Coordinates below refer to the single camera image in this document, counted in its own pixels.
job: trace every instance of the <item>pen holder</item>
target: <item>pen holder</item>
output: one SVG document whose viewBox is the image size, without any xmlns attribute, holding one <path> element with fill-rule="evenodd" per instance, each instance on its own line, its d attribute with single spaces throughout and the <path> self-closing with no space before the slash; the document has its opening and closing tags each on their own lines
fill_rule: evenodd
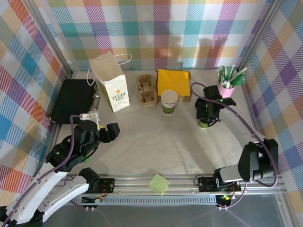
<svg viewBox="0 0 303 227">
<path fill-rule="evenodd" d="M 220 93 L 220 95 L 222 96 L 222 98 L 229 98 L 229 97 L 231 97 L 231 96 L 232 96 L 232 93 L 233 93 L 233 91 L 234 91 L 234 89 L 236 88 L 236 87 L 229 88 L 229 89 L 224 88 L 224 87 L 222 87 L 222 85 L 219 83 L 219 81 L 217 81 L 217 87 L 218 87 L 219 93 Z"/>
</svg>

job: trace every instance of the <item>paper bag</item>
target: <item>paper bag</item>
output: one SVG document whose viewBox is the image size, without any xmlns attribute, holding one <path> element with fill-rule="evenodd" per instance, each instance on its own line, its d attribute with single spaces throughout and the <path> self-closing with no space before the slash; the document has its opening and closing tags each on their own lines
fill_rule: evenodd
<svg viewBox="0 0 303 227">
<path fill-rule="evenodd" d="M 102 93 L 114 112 L 129 106 L 125 75 L 112 52 L 89 61 Z"/>
</svg>

